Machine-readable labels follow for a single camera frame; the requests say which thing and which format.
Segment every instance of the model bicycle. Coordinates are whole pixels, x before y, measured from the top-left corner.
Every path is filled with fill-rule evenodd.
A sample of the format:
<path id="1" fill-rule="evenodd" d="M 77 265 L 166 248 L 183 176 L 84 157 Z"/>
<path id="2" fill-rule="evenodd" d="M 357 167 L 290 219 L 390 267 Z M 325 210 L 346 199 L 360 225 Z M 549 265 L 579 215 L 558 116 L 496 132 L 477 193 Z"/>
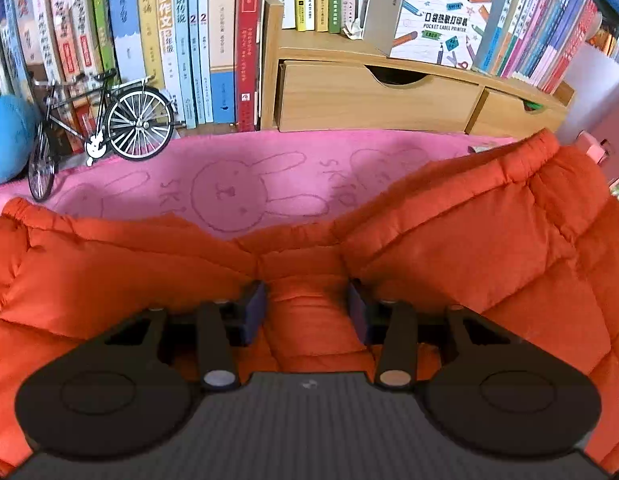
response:
<path id="1" fill-rule="evenodd" d="M 58 99 L 57 92 L 79 84 L 86 76 L 81 75 L 64 83 L 33 81 L 36 86 L 48 89 L 45 115 L 38 126 L 29 159 L 28 180 L 36 202 L 48 199 L 54 184 L 59 159 L 58 150 L 54 148 L 53 131 L 56 126 L 83 142 L 89 157 L 88 166 L 104 156 L 108 147 L 127 160 L 145 160 L 158 155 L 169 143 L 175 126 L 171 103 L 156 88 L 147 85 L 150 77 L 109 86 L 107 82 L 116 74 L 116 69 L 111 69 L 93 76 L 91 81 L 98 84 L 98 88 L 65 100 Z M 96 133 L 90 137 L 80 134 L 54 115 L 59 108 L 96 94 L 100 95 Z"/>

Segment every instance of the blue ball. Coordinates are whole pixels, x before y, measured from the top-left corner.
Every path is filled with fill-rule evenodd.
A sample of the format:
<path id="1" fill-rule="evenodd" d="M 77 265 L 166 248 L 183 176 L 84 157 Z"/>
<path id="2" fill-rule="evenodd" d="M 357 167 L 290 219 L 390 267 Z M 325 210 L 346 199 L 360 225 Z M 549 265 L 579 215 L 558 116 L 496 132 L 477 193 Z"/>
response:
<path id="1" fill-rule="evenodd" d="M 0 96 L 0 184 L 18 175 L 32 149 L 38 109 L 14 95 Z"/>

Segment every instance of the drawer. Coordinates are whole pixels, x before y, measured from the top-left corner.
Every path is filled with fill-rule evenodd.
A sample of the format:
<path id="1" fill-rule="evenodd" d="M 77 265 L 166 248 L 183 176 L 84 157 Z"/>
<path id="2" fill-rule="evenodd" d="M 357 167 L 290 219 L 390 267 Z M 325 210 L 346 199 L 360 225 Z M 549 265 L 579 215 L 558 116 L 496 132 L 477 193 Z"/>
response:
<path id="1" fill-rule="evenodd" d="M 466 132 L 471 135 L 524 139 L 543 128 L 555 132 L 566 113 L 567 108 L 549 107 L 528 112 L 522 99 L 486 88 Z"/>
<path id="2" fill-rule="evenodd" d="M 402 79 L 418 73 L 399 71 Z M 277 123 L 282 132 L 384 128 L 462 131 L 478 101 L 476 84 L 435 75 L 406 84 L 379 81 L 364 65 L 286 61 Z"/>

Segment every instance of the orange quilted fabric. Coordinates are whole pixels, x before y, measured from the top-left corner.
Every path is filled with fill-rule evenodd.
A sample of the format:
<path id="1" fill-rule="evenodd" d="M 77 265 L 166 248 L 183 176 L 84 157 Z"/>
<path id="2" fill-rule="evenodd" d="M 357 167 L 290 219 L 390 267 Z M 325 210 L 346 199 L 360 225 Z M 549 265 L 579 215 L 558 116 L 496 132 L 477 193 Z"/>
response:
<path id="1" fill-rule="evenodd" d="M 30 453 L 21 381 L 152 304 L 174 311 L 270 287 L 253 370 L 364 370 L 344 310 L 347 276 L 422 310 L 461 303 L 587 373 L 603 398 L 588 452 L 619 468 L 619 204 L 598 168 L 548 132 L 437 162 L 336 221 L 231 242 L 175 217 L 75 220 L 14 199 L 0 217 L 0 475 Z M 437 357 L 421 348 L 419 375 Z"/>

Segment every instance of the bicycle wheel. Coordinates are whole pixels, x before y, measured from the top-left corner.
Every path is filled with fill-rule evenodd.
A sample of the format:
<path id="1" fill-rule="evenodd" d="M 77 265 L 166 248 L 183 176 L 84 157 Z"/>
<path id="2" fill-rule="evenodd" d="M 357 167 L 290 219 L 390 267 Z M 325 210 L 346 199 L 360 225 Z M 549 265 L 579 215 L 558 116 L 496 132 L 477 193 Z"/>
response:
<path id="1" fill-rule="evenodd" d="M 30 152 L 29 168 L 27 181 L 30 192 L 36 202 L 44 202 L 51 194 L 54 186 L 54 174 L 56 173 L 56 161 L 49 137 L 43 129 L 42 124 L 38 125 L 36 139 L 32 151 Z"/>
<path id="2" fill-rule="evenodd" d="M 127 160 L 145 160 L 164 150 L 174 133 L 174 110 L 152 87 L 131 88 L 105 115 L 106 138 Z"/>

